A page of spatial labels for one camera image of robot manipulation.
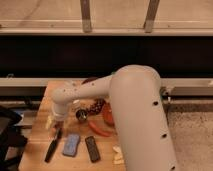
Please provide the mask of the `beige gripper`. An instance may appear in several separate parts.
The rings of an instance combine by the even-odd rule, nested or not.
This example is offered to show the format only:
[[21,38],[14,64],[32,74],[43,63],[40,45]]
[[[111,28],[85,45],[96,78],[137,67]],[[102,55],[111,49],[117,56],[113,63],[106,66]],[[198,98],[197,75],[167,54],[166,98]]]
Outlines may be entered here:
[[[57,122],[57,128],[64,129],[64,120],[67,118],[68,115],[68,108],[62,106],[53,106],[52,107],[53,117]],[[49,115],[47,117],[45,128],[49,130],[53,125],[53,117]]]

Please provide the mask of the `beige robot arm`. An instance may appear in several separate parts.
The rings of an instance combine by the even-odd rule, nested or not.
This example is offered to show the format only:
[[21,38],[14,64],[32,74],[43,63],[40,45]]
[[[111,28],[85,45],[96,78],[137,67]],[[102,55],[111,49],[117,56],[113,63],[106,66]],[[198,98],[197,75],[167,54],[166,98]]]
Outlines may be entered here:
[[107,96],[126,171],[180,171],[160,89],[155,69],[128,65],[83,85],[56,88],[52,113],[56,121],[63,121],[70,102]]

